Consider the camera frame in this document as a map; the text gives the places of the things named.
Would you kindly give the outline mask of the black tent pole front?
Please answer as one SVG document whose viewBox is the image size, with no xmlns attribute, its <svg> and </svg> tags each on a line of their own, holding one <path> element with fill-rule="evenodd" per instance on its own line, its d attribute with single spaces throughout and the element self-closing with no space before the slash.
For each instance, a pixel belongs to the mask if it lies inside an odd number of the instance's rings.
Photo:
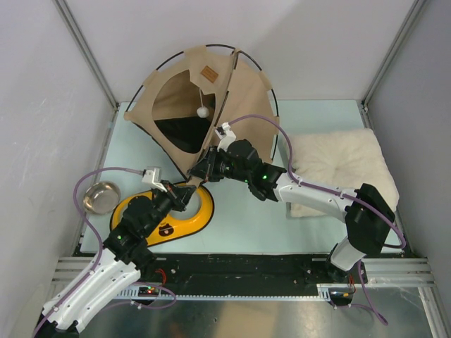
<svg viewBox="0 0 451 338">
<path fill-rule="evenodd" d="M 195 163 L 202 158 L 210 146 L 216 146 L 216 141 L 214 141 L 214 130 L 220 125 L 219 122 L 228 99 L 229 85 L 233 72 L 237 66 L 239 53 L 239 49 L 233 49 L 231 54 L 225 57 L 207 52 L 202 60 L 204 67 L 200 70 L 199 76 L 202 81 L 206 80 L 206 84 L 199 84 L 199 89 L 205 94 L 207 94 L 210 89 L 213 90 L 215 103 L 213 104 L 212 101 L 209 101 L 209 107 L 213 108 L 214 112 L 211 117 L 211 124 L 202 144 L 202 151 L 199 153 Z"/>
</svg>

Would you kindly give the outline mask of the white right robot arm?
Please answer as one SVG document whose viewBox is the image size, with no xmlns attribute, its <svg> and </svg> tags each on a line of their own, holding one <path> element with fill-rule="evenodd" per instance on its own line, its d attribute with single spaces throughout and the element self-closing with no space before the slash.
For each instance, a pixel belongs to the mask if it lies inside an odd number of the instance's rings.
<svg viewBox="0 0 451 338">
<path fill-rule="evenodd" d="M 223 178 L 244 182 L 261 201 L 301 204 L 342 221 L 347 234 L 325 262 L 327 277 L 334 282 L 347 279 L 364 257 L 380 254 L 395 221 L 391 207 L 374 186 L 339 189 L 303 181 L 263 162 L 247 140 L 235 141 L 226 150 L 210 147 L 188 173 L 203 182 Z"/>
</svg>

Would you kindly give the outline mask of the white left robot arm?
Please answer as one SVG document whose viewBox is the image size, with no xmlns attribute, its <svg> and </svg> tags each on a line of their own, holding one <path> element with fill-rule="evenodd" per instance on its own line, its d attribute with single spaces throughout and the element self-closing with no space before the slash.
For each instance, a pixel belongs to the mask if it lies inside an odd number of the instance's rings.
<svg viewBox="0 0 451 338">
<path fill-rule="evenodd" d="M 131 198 L 94 260 L 44 305 L 33 337 L 79 334 L 121 290 L 152 279 L 156 258 L 147 248 L 147 237 L 171 211 L 184 211 L 196 190 L 165 181 L 162 189 Z"/>
</svg>

